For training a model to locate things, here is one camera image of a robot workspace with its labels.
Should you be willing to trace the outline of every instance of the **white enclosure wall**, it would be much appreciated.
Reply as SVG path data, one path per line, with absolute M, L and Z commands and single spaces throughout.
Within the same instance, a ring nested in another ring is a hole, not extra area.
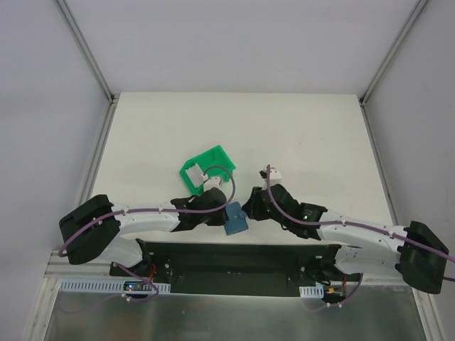
M 107 110 L 52 1 L 1 1 L 0 340 L 21 340 Z
M 455 247 L 455 1 L 431 1 L 367 105 L 400 223 Z M 454 276 L 452 264 L 447 276 Z M 453 340 L 455 286 L 435 296 Z
M 361 95 L 416 0 L 68 0 L 113 93 Z

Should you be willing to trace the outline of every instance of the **white table surface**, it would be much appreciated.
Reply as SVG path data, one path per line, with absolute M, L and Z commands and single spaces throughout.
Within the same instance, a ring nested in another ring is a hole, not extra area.
M 299 201 L 390 224 L 390 213 L 355 95 L 123 92 L 93 195 L 157 206 L 190 195 L 178 172 L 189 158 L 220 144 L 237 166 L 235 200 L 243 204 L 258 171 L 271 163 Z M 231 184 L 223 185 L 227 197 Z M 318 244 L 282 231 L 273 221 L 129 234 L 157 242 Z

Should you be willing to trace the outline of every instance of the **green plastic piece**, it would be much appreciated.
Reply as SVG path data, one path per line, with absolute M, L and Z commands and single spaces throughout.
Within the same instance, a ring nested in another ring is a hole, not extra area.
M 186 170 L 193 167 L 195 164 L 198 164 L 202 171 L 205 171 L 206 168 L 210 166 L 223 166 L 224 168 L 228 169 L 231 174 L 235 170 L 234 163 L 232 163 L 229 156 L 226 154 L 223 148 L 221 148 L 221 146 L 213 147 L 194 158 L 190 158 L 185 162 L 182 169 L 180 169 L 180 175 L 183 178 L 183 181 L 185 181 L 185 184 L 188 186 L 191 194 L 194 195 L 201 195 L 203 193 L 204 187 L 203 185 L 200 185 L 197 188 L 194 187 L 190 178 L 186 174 Z M 210 169 L 207 174 L 209 178 L 212 176 L 220 176 L 225 182 L 229 181 L 229 175 L 219 168 Z

